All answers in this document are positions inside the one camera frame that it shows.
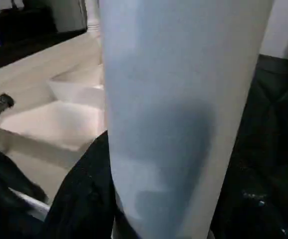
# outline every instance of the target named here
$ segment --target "white tube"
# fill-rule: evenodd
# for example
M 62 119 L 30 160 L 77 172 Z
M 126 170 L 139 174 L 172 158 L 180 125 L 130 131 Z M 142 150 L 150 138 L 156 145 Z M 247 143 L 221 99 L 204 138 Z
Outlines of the white tube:
M 138 237 L 206 238 L 271 7 L 101 0 L 112 174 Z

